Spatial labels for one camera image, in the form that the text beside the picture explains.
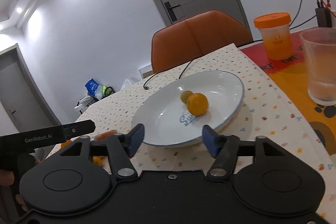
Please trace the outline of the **person's left hand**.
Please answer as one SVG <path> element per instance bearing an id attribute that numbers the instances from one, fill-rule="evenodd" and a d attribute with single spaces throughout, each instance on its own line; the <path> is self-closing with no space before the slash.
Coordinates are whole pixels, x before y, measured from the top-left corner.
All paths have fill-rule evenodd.
<path id="1" fill-rule="evenodd" d="M 1 170 L 1 174 L 0 174 L 1 178 L 0 178 L 0 184 L 3 187 L 9 187 L 14 183 L 14 174 L 12 172 L 6 171 L 6 170 Z M 28 208 L 22 198 L 22 196 L 20 194 L 17 194 L 15 196 L 15 200 L 16 202 L 21 205 L 22 209 L 24 211 L 28 211 Z"/>

